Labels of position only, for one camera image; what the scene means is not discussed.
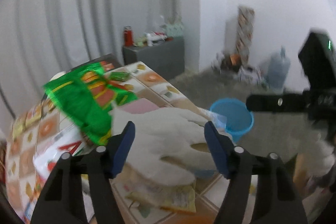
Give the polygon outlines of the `large green snack bag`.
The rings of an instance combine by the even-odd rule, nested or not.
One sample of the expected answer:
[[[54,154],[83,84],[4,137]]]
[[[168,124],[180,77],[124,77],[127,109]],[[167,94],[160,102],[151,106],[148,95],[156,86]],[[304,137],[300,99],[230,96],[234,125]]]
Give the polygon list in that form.
[[[112,136],[113,106],[138,99],[131,91],[111,83],[102,63],[80,66],[44,85],[58,107],[96,145],[104,145]]]

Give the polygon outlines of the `white cotton glove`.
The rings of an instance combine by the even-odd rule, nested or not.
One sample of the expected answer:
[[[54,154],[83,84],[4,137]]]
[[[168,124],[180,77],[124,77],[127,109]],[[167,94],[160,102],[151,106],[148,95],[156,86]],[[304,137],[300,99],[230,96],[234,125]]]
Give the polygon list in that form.
[[[209,152],[194,149],[204,144],[207,119],[187,109],[163,107],[131,114],[119,107],[111,112],[112,130],[122,133],[128,122],[135,125],[135,139],[126,163],[142,177],[165,186],[189,185],[195,171],[215,171]]]

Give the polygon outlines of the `blue plastic trash basket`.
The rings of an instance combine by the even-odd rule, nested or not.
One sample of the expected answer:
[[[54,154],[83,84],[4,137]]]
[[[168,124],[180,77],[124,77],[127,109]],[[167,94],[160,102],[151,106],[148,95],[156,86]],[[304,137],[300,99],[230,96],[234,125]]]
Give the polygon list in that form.
[[[210,111],[214,113],[214,125],[224,129],[235,143],[250,132],[254,125],[254,116],[247,110],[245,103],[236,98],[223,98],[214,102]]]

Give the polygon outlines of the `blue water jug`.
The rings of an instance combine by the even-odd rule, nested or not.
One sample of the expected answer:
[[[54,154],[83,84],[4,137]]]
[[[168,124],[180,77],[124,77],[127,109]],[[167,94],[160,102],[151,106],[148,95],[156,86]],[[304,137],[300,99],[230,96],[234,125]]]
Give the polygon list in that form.
[[[266,81],[270,88],[276,90],[284,88],[290,65],[291,62],[284,47],[281,47],[280,52],[271,56],[266,74]]]

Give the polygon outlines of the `rolled patterned mat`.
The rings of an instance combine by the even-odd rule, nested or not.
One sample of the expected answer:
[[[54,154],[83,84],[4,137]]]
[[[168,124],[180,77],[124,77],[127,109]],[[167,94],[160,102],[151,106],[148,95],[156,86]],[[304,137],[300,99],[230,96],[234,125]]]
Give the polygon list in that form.
[[[247,6],[239,6],[236,34],[236,52],[240,55],[241,63],[244,66],[248,64],[249,48],[252,44],[254,22],[254,9]]]

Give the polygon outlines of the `dark snack box on floor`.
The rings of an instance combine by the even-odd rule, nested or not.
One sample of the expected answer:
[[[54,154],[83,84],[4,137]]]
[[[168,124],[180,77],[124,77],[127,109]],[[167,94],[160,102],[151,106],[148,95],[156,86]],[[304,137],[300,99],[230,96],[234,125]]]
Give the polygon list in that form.
[[[220,68],[222,71],[230,71],[238,73],[240,67],[242,66],[242,60],[239,54],[225,55],[222,59]]]

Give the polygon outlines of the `small green snack packet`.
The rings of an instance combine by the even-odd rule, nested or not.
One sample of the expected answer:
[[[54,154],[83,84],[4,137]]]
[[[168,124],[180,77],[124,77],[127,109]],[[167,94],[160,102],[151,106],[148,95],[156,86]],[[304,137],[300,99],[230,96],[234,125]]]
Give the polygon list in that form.
[[[127,72],[111,72],[108,79],[111,81],[125,82],[130,78],[130,73]]]

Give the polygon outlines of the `mint green desk organizer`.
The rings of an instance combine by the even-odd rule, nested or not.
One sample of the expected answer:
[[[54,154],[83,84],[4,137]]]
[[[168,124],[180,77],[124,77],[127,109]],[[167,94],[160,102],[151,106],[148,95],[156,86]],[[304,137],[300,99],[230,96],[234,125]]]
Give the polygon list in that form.
[[[184,36],[184,25],[181,21],[165,23],[162,25],[163,32],[169,38],[180,38]]]

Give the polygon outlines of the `grey cabinet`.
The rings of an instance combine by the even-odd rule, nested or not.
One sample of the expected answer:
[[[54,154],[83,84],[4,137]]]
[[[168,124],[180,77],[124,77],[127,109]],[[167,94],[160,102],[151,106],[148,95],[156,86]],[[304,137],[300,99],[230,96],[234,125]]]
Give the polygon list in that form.
[[[123,47],[125,65],[141,61],[166,80],[171,80],[185,71],[184,38],[173,38],[152,47]]]

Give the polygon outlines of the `small white bottle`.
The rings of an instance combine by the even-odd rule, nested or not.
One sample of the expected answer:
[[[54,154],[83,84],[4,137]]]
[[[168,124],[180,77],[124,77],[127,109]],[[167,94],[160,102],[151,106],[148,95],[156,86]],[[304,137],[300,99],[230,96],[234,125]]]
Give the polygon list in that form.
[[[146,41],[147,41],[147,46],[148,47],[152,47],[153,46],[153,42],[151,40],[151,34],[150,33],[146,34]]]

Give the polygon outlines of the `red thermos bottle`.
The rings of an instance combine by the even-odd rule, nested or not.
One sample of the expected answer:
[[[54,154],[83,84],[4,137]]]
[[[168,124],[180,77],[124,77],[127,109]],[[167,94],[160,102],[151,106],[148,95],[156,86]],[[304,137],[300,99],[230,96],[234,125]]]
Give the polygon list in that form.
[[[123,28],[123,38],[125,47],[131,47],[133,45],[133,30],[131,26],[125,26]]]

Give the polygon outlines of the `grey curtain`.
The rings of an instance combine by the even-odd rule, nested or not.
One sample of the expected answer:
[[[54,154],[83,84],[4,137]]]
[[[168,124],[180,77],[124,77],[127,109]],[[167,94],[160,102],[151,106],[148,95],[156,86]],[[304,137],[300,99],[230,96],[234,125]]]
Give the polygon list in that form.
[[[122,30],[135,36],[180,15],[185,33],[197,0],[1,0],[1,95],[14,114],[43,95],[54,74],[108,53],[122,60]]]

